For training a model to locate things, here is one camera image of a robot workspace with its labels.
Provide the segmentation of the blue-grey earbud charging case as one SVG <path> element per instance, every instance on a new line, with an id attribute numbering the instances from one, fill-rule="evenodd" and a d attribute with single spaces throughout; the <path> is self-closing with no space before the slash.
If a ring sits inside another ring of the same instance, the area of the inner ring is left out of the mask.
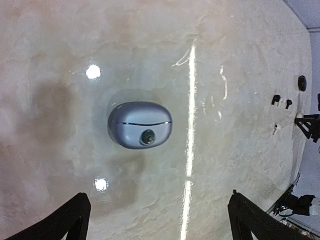
<path id="1" fill-rule="evenodd" d="M 117 106 L 108 118 L 110 136 L 129 150 L 161 146 L 171 136 L 173 118 L 162 105 L 134 101 Z"/>

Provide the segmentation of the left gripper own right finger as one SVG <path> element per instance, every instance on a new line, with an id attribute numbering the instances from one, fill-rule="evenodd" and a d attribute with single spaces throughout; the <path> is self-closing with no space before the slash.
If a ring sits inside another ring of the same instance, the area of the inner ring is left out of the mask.
<path id="1" fill-rule="evenodd" d="M 228 204 L 234 240 L 299 240 L 300 233 L 272 218 L 236 190 Z"/>

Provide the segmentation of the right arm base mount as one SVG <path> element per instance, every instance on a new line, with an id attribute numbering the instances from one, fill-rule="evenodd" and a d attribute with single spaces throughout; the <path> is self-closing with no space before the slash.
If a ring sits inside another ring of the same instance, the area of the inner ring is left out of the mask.
<path id="1" fill-rule="evenodd" d="M 294 185 L 292 184 L 287 191 L 276 201 L 272 212 L 276 216 L 283 218 L 299 216 L 319 216 L 320 198 L 315 195 L 295 196 Z"/>

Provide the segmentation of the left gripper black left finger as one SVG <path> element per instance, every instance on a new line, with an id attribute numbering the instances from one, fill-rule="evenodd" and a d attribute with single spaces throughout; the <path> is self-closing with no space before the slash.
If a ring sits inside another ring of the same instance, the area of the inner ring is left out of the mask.
<path id="1" fill-rule="evenodd" d="M 9 237 L 10 240 L 85 240 L 88 235 L 91 203 L 86 193 L 78 193 L 51 215 Z"/>

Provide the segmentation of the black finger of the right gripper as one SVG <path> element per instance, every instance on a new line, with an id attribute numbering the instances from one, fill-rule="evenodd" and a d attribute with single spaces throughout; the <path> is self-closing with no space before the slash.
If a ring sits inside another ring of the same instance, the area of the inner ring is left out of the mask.
<path id="1" fill-rule="evenodd" d="M 312 139 L 314 143 L 320 140 L 320 115 L 311 114 L 303 117 L 296 117 L 294 120 L 296 126 L 300 128 L 305 137 Z"/>

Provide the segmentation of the black earbud charging case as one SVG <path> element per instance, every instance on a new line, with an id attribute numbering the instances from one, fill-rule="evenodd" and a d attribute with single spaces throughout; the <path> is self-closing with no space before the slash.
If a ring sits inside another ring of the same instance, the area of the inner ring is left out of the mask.
<path id="1" fill-rule="evenodd" d="M 307 79 L 304 75 L 298 77 L 298 88 L 301 92 L 305 92 L 307 90 Z"/>

